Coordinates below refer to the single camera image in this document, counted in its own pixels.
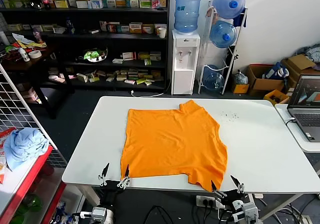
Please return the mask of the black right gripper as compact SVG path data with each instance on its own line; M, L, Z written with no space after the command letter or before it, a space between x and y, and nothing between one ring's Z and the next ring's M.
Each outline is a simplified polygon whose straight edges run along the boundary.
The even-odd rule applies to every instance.
M226 192L221 192L217 189L214 182L211 181L211 188L212 193L221 198L222 205L232 205L234 201L243 200L245 193L244 193L244 183L240 183L240 181L235 178L234 176L230 176L233 183L236 185L237 189L229 190Z

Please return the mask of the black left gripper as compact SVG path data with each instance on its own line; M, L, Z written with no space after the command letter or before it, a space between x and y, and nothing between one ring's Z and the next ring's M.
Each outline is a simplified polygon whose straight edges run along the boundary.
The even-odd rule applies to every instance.
M103 168L101 174L98 175L100 181L100 189L104 192L121 193L130 183L129 177L129 165L127 165L124 178L121 181L107 180L107 173L109 169L110 162Z

